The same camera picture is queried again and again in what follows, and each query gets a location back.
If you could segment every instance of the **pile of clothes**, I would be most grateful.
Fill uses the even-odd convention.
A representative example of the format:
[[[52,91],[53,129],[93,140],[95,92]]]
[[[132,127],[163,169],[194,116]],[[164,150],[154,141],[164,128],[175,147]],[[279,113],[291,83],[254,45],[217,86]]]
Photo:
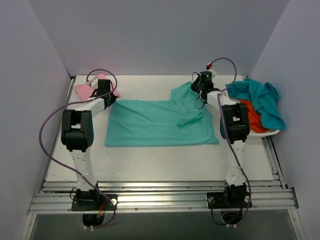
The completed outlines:
[[[256,133],[265,133],[268,130],[285,130],[286,125],[277,107],[279,94],[270,84],[247,78],[236,81],[228,89],[230,98],[239,99],[246,104],[250,128]]]

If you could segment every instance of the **wall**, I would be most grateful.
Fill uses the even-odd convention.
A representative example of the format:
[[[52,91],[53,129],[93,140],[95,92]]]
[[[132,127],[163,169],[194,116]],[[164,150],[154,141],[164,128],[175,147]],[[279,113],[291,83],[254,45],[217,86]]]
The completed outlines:
[[[272,83],[287,131],[274,137],[284,177],[295,187],[307,239],[320,236],[320,1],[291,0],[251,77]]]
[[[288,1],[29,0],[72,75],[190,75],[218,57],[247,75]]]
[[[48,159],[39,128],[65,99],[70,78],[27,0],[0,1],[0,236],[18,239]],[[60,120],[47,126],[52,149]]]

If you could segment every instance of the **teal shirt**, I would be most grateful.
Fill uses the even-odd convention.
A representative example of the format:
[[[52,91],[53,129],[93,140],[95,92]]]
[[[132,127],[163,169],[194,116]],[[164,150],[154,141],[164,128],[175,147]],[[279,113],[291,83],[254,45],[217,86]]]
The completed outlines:
[[[171,91],[169,100],[119,100],[110,111],[105,145],[161,147],[218,144],[213,117],[197,109],[198,95],[187,82]]]

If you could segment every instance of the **teal cloth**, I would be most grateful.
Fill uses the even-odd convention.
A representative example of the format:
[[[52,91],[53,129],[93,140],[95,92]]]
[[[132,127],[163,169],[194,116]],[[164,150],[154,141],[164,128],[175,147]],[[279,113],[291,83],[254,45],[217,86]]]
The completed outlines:
[[[187,82],[171,91],[170,100],[119,100],[110,111],[105,145],[156,147],[218,144],[213,117],[196,109],[198,95]]]
[[[261,124],[266,129],[285,130],[286,125],[280,117],[277,107],[279,94],[270,84],[247,78],[236,81],[228,90],[228,94],[234,99],[244,99],[252,102],[253,109],[261,117]]]

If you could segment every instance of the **garment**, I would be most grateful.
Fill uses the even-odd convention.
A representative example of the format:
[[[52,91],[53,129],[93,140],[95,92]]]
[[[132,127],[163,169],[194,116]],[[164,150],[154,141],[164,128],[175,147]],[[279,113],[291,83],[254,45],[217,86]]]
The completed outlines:
[[[272,130],[286,129],[277,107],[279,94],[270,83],[262,84],[247,78],[243,81],[236,81],[229,88],[228,94],[231,98],[252,102],[254,111],[260,115],[264,128]]]
[[[218,144],[213,117],[197,109],[198,95],[187,82],[171,91],[169,100],[120,100],[110,111],[105,145],[155,147]]]
[[[263,134],[267,132],[269,129],[264,128],[261,124],[260,115],[255,112],[254,107],[250,101],[242,99],[241,103],[245,104],[248,108],[248,117],[250,128],[258,134]]]

